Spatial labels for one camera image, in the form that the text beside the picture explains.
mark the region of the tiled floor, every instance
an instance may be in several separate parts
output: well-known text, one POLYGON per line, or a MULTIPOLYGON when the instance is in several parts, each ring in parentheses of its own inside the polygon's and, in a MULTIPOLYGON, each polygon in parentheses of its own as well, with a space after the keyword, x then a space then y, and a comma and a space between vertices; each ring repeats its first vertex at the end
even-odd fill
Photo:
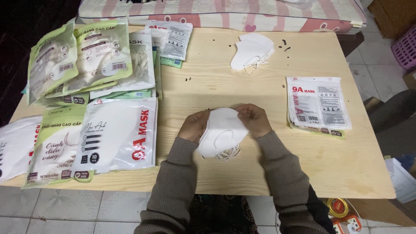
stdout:
MULTIPOLYGON (((132 234, 150 193, 0 186, 0 234, 132 234)), ((272 197, 247 196, 260 234, 280 234, 272 197)), ((363 220, 361 234, 416 234, 413 227, 363 220)))
POLYGON ((403 81, 406 70, 401 68, 391 52, 392 39, 383 39, 370 12, 368 26, 363 30, 364 42, 347 57, 349 68, 362 100, 377 97, 386 102, 407 89, 403 81))

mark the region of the qr code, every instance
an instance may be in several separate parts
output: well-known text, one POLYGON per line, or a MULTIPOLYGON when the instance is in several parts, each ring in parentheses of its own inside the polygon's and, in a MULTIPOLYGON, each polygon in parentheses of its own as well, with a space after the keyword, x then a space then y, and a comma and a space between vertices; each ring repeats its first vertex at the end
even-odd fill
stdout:
POLYGON ((301 122, 306 122, 306 117, 304 115, 298 115, 297 118, 299 119, 299 121, 301 122))

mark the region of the person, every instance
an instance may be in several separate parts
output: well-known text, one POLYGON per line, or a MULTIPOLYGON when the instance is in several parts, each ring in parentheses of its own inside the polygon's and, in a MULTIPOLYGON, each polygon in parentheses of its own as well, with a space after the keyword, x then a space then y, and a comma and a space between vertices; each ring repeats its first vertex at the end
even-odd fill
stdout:
MULTIPOLYGON (((290 153, 273 131, 264 109, 241 105, 235 110, 264 153, 262 163, 279 213, 282 234, 335 234, 329 208, 316 196, 299 158, 290 153)), ((135 234, 189 233, 190 205, 197 170, 192 153, 205 131, 209 111, 190 115, 183 123, 166 161, 161 162, 147 210, 140 213, 135 234)))

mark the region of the barcode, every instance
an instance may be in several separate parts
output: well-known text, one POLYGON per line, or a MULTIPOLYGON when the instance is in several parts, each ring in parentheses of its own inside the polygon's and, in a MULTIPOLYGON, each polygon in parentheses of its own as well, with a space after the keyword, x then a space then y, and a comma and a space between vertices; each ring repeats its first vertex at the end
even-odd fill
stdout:
POLYGON ((299 119, 299 121, 306 122, 306 118, 303 115, 298 115, 297 118, 299 119))
POLYGON ((117 63, 117 64, 113 64, 113 68, 112 70, 118 70, 118 69, 126 69, 127 65, 126 63, 117 63))
POLYGON ((74 68, 74 64, 73 64, 73 63, 67 64, 67 65, 63 65, 63 66, 60 66, 60 67, 59 67, 59 73, 61 73, 61 72, 65 71, 65 70, 71 69, 71 68, 74 68))

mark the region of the heart pattern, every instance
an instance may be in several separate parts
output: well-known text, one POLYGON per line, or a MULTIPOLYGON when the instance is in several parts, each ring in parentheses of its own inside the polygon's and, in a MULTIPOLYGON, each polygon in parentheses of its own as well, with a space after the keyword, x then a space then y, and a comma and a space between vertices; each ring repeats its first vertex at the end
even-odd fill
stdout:
POLYGON ((254 32, 256 30, 256 25, 246 25, 245 31, 246 32, 254 32))

